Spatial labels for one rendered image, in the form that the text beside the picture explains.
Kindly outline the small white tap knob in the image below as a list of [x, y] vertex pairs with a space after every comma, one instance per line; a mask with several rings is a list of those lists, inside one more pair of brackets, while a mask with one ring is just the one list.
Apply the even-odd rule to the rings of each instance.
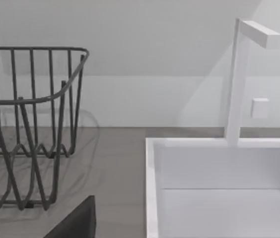
[[264, 119], [268, 116], [268, 98], [254, 98], [252, 100], [251, 117], [254, 119]]

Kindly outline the tall white tap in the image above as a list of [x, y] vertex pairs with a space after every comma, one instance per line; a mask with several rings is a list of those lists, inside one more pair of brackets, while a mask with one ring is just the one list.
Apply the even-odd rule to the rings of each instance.
[[238, 145], [242, 122], [243, 99], [246, 85], [250, 42], [268, 50], [280, 47], [280, 33], [254, 20], [237, 18], [230, 68], [230, 94], [227, 125], [224, 137], [228, 146]]

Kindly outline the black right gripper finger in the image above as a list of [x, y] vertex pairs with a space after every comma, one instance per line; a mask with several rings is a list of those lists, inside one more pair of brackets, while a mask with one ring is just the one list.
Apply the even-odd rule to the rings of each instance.
[[90, 195], [43, 238], [95, 238], [96, 203]]

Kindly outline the white sink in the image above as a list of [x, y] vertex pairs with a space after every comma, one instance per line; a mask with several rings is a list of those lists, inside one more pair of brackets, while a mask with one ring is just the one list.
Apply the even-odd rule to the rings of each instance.
[[146, 238], [280, 238], [280, 138], [147, 138]]

